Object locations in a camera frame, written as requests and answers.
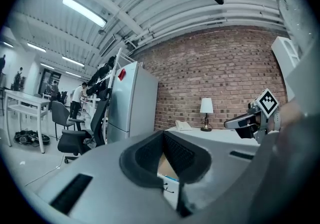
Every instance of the chair backrest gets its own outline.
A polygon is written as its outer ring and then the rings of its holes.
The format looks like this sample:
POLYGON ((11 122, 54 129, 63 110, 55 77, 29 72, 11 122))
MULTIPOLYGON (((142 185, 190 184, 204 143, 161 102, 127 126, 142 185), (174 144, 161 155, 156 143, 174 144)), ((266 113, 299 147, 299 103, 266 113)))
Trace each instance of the chair backrest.
POLYGON ((42 96, 40 94, 38 94, 38 93, 35 93, 33 96, 37 97, 37 98, 42 98, 42 96))
POLYGON ((68 109, 58 101, 52 101, 52 121, 56 124, 66 126, 69 118, 68 109))
POLYGON ((95 137, 95 142, 97 146, 101 146, 105 144, 105 140, 103 139, 102 134, 102 122, 103 118, 105 116, 105 111, 107 109, 107 106, 109 105, 109 98, 106 100, 100 100, 97 105, 97 110, 94 113, 94 116, 91 121, 91 130, 93 131, 93 135, 95 137))

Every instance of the refrigerator door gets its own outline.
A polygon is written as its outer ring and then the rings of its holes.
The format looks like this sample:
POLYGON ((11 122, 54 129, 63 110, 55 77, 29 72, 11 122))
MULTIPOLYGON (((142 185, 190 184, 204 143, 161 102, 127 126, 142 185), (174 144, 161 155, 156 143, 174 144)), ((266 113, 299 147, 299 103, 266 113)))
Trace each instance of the refrigerator door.
POLYGON ((108 144, 129 138, 129 132, 120 130, 117 127, 114 127, 110 123, 108 124, 106 135, 107 135, 106 137, 107 137, 108 144))
POLYGON ((130 129, 132 101, 137 78, 137 62, 120 68, 114 79, 111 102, 108 113, 108 123, 124 132, 130 129), (118 78, 121 70, 125 70, 125 76, 120 81, 118 78))

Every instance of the gray chair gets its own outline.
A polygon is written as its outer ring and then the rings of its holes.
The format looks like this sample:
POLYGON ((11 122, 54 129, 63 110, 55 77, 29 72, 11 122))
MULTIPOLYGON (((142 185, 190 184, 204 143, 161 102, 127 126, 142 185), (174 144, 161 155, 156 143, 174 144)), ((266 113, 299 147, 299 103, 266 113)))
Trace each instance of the gray chair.
POLYGON ((57 124, 62 125, 67 130, 69 127, 73 125, 73 129, 76 130, 75 122, 71 122, 68 120, 69 118, 69 111, 68 109, 60 102, 53 101, 52 102, 52 121, 54 122, 55 131, 57 131, 57 124))

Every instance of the white shirt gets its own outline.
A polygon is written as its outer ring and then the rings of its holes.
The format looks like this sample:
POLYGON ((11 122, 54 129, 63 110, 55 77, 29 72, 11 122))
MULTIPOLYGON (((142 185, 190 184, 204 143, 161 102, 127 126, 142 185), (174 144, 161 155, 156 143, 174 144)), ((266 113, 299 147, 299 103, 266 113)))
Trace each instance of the white shirt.
POLYGON ((74 90, 73 97, 72 97, 72 101, 75 101, 75 102, 79 102, 79 103, 80 103, 81 92, 82 92, 82 86, 77 87, 77 88, 74 90))

